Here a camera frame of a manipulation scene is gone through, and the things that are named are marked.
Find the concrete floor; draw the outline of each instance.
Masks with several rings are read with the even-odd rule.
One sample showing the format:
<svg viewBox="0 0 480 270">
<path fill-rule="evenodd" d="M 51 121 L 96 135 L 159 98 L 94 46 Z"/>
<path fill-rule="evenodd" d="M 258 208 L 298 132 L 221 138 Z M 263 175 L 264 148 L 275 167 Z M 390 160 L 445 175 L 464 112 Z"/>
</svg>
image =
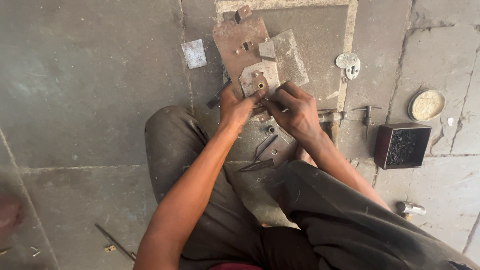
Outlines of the concrete floor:
<svg viewBox="0 0 480 270">
<path fill-rule="evenodd" d="M 324 98 L 340 84 L 333 60 L 344 50 L 347 8 L 278 2 L 290 9 L 259 12 L 267 30 L 271 36 L 294 30 L 310 77 L 305 89 L 321 99 L 319 108 L 330 108 L 337 99 Z M 480 4 L 413 3 L 358 3 L 352 51 L 362 70 L 348 83 L 350 117 L 341 123 L 339 148 L 388 204 L 425 206 L 427 215 L 412 222 L 480 264 Z M 13 247 L 0 265 L 131 269 L 119 252 L 103 250 L 108 242 L 93 224 L 137 250 L 156 207 L 143 127 L 157 109 L 181 105 L 215 131 L 218 110 L 205 104 L 223 84 L 223 68 L 210 33 L 217 12 L 230 4 L 238 3 L 0 0 L 0 192 L 23 198 L 27 216 L 0 243 L 0 249 Z M 302 18 L 313 23 L 305 26 Z M 199 38 L 208 65 L 188 70 L 180 44 Z M 311 48 L 318 58 L 309 55 Z M 351 110 L 383 106 L 372 114 L 377 125 L 410 122 L 407 103 L 427 88 L 442 91 L 447 105 L 426 123 L 433 130 L 423 166 L 378 169 L 371 160 L 376 129 L 365 140 L 363 115 Z M 249 122 L 227 166 L 251 162 L 268 125 Z M 270 197 L 279 187 L 273 174 L 236 173 L 234 188 L 260 221 L 295 226 Z M 32 257 L 31 246 L 41 253 Z"/>
</svg>

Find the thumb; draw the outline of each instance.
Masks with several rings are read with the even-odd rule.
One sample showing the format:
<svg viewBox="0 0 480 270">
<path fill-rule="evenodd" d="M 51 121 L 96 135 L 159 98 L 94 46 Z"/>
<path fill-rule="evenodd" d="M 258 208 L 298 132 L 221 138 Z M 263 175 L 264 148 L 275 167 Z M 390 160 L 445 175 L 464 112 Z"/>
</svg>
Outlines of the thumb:
<svg viewBox="0 0 480 270">
<path fill-rule="evenodd" d="M 263 90 L 258 90 L 257 92 L 255 92 L 255 94 L 249 96 L 248 98 L 246 98 L 243 102 L 248 102 L 248 103 L 251 103 L 251 105 L 255 105 L 255 104 L 258 104 L 260 103 L 260 101 L 265 97 L 265 91 Z"/>
</svg>

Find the person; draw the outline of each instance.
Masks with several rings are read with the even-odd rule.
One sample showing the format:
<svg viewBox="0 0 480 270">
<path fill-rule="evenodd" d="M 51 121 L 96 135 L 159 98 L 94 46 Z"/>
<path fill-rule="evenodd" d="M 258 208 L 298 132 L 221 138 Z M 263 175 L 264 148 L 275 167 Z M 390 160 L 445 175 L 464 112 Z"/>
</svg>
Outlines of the person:
<svg viewBox="0 0 480 270">
<path fill-rule="evenodd" d="M 290 82 L 264 96 L 259 91 L 240 101 L 227 87 L 211 139 L 180 107 L 165 107 L 147 121 L 158 207 L 135 270 L 479 269 L 390 211 L 322 131 L 315 98 Z M 276 175 L 284 181 L 279 205 L 300 230 L 262 227 L 222 168 L 258 103 L 308 153 Z"/>
</svg>

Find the leg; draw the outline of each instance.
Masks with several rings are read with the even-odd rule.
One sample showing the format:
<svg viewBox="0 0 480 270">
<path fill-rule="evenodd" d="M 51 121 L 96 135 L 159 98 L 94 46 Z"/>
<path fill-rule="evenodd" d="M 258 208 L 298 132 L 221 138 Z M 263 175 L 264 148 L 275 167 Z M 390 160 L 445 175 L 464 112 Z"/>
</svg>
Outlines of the leg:
<svg viewBox="0 0 480 270">
<path fill-rule="evenodd" d="M 285 179 L 282 210 L 308 236 L 320 269 L 451 269 L 451 262 L 476 269 L 445 243 L 306 162 L 290 163 L 278 177 Z"/>
<path fill-rule="evenodd" d="M 159 203 L 202 152 L 208 136 L 185 109 L 159 110 L 145 126 L 148 167 Z M 210 201 L 187 241 L 181 269 L 207 269 L 224 262 L 257 264 L 261 226 L 227 182 L 223 170 Z"/>
</svg>

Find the dark trousers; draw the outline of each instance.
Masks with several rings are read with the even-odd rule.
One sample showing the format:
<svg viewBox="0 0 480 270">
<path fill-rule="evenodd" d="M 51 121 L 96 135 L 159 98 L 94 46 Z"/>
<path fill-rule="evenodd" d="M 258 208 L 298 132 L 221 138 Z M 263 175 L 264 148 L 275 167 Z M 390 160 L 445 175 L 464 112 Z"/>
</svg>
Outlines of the dark trousers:
<svg viewBox="0 0 480 270">
<path fill-rule="evenodd" d="M 147 121 L 145 141 L 160 203 L 202 152 L 208 135 L 185 109 L 170 106 Z M 263 228 L 222 169 L 183 249 L 180 269 L 208 269 L 221 263 L 263 269 L 455 269 L 452 263 L 464 263 L 479 269 L 446 244 L 305 162 L 291 162 L 275 177 L 285 183 L 282 210 L 301 230 Z"/>
</svg>

